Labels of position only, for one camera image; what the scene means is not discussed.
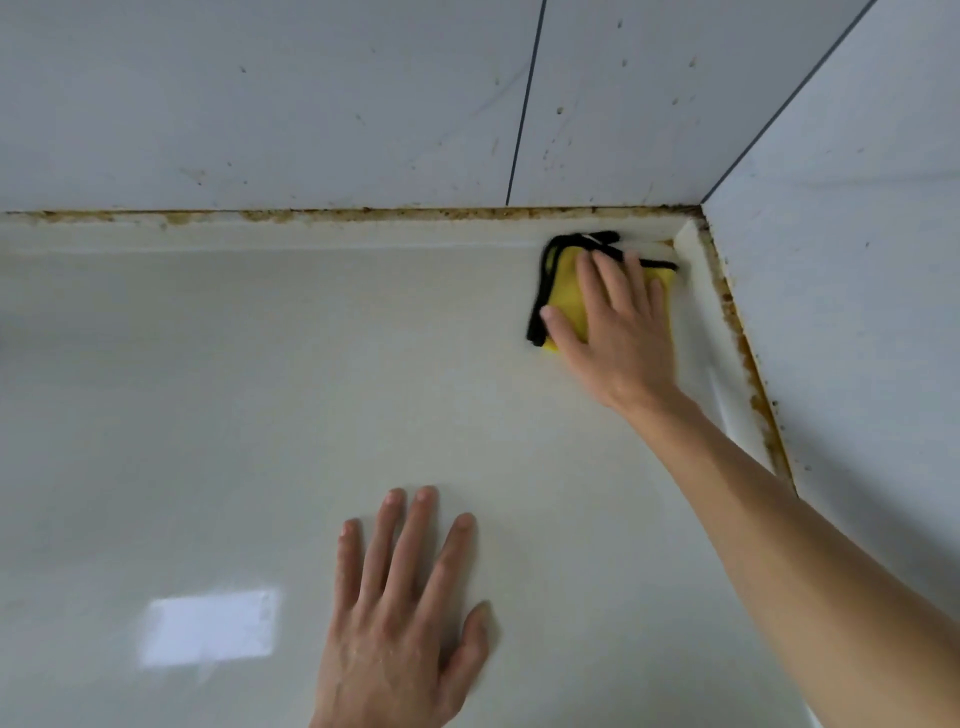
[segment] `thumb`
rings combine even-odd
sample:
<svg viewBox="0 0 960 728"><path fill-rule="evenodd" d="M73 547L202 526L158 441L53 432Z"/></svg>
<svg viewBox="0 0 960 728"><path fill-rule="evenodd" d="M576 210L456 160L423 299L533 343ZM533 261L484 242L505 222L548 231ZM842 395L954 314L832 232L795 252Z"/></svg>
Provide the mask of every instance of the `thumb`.
<svg viewBox="0 0 960 728"><path fill-rule="evenodd" d="M573 367L579 366L587 356L587 345L577 338L577 332L573 330L566 314L555 306L546 305L540 309L540 317L567 363Z"/></svg>
<svg viewBox="0 0 960 728"><path fill-rule="evenodd" d="M480 670L490 655L487 623L490 605L477 604L464 621L464 633L460 644L450 656L444 673L440 676L439 712L441 725L453 719L464 707L467 693L473 687Z"/></svg>

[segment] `finger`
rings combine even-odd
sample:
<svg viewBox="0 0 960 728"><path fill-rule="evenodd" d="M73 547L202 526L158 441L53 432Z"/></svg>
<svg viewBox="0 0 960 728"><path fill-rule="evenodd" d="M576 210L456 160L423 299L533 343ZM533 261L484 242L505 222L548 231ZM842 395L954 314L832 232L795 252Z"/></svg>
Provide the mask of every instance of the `finger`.
<svg viewBox="0 0 960 728"><path fill-rule="evenodd" d="M473 537L475 518L470 513L462 513L450 526L446 542L437 557L427 579L420 604L417 606L417 619L427 630L437 631L444 618L444 612L453 597L453 590L460 580L470 539Z"/></svg>
<svg viewBox="0 0 960 728"><path fill-rule="evenodd" d="M647 298L647 283L639 255L626 255L627 279L633 289L634 307L637 313L650 316L650 301Z"/></svg>
<svg viewBox="0 0 960 728"><path fill-rule="evenodd" d="M540 309L540 317L553 343L560 350L561 356L573 368L579 367L587 356L588 347L577 337L577 332L573 330L573 325L566 318L566 314L556 306L546 305Z"/></svg>
<svg viewBox="0 0 960 728"><path fill-rule="evenodd" d="M603 292L603 281L597 273L593 258L587 251L577 255L577 283L580 293L584 297L584 308L587 309L587 323L596 321L610 307Z"/></svg>
<svg viewBox="0 0 960 728"><path fill-rule="evenodd" d="M593 252L593 262L600 271L600 278L607 287L611 308L617 313L630 313L634 308L634 295L630 290L630 283L623 275L617 262L605 253Z"/></svg>
<svg viewBox="0 0 960 728"><path fill-rule="evenodd" d="M663 330L669 328L666 311L666 289L659 278L650 281L650 316Z"/></svg>
<svg viewBox="0 0 960 728"><path fill-rule="evenodd" d="M460 645L450 657L444 674L440 676L440 714L442 722L451 720L460 713L467 694L476 682L490 655L487 626L490 620L490 605L478 604L464 621L464 634Z"/></svg>
<svg viewBox="0 0 960 728"><path fill-rule="evenodd" d="M400 520L405 498L406 494L401 489L394 488L384 498L376 514L373 537L367 548L367 558L363 563L363 577L360 581L360 594L365 599L378 599L383 590L383 579L390 565L390 546L394 541L396 524Z"/></svg>
<svg viewBox="0 0 960 728"><path fill-rule="evenodd" d="M356 604L360 595L360 528L347 521L337 541L337 567L333 586L333 611L342 613Z"/></svg>
<svg viewBox="0 0 960 728"><path fill-rule="evenodd" d="M417 491L407 514L407 523L403 525L403 531L396 540L394 560L391 562L390 575L387 576L387 587L384 590L385 598L394 601L410 600L414 579L417 578L420 549L423 547L423 538L436 502L436 488L420 488Z"/></svg>

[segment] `person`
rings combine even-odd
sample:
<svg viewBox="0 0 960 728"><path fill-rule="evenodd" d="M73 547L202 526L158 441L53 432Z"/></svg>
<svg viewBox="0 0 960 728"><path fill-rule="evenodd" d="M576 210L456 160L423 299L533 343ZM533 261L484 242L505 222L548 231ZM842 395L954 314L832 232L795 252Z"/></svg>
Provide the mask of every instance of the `person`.
<svg viewBox="0 0 960 728"><path fill-rule="evenodd" d="M541 316L570 370L619 413L673 476L757 629L827 728L960 726L960 629L907 589L737 447L678 389L658 281L581 254L589 340L563 313ZM487 660L489 607L475 607L441 664L441 622L476 527L459 516L415 598L437 494L391 491L366 557L358 523L337 550L335 604L311 728L439 728Z"/></svg>

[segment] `hand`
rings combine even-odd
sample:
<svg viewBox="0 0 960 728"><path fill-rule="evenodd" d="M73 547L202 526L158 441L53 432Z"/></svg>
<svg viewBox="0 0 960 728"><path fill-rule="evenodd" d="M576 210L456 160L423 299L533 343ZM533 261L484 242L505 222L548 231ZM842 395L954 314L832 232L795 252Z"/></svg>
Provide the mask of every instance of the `hand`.
<svg viewBox="0 0 960 728"><path fill-rule="evenodd" d="M678 390L663 285L655 279L648 288L639 257L624 257L626 274L603 253L583 251L577 257L587 343L561 310L544 306L540 316L587 390L629 421L664 406Z"/></svg>
<svg viewBox="0 0 960 728"><path fill-rule="evenodd" d="M344 523L311 728L440 728L460 712L487 661L486 603L467 616L446 666L440 661L444 611L473 537L473 516L457 517L417 600L417 563L437 491L417 491L391 558L405 498L399 489L387 494L362 569L359 524Z"/></svg>

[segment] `person's left hand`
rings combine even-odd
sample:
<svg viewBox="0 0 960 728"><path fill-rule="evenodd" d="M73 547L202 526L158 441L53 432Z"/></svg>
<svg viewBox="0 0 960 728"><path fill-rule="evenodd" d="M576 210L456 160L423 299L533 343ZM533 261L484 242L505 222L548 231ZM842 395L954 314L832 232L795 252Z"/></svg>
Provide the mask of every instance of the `person's left hand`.
<svg viewBox="0 0 960 728"><path fill-rule="evenodd" d="M467 616L445 667L440 656L444 611L464 565L474 518L469 513L457 517L417 599L417 563L437 491L417 491L391 558L405 497L400 489L387 494L362 569L359 523L344 523L311 728L440 728L460 712L487 661L486 603Z"/></svg>

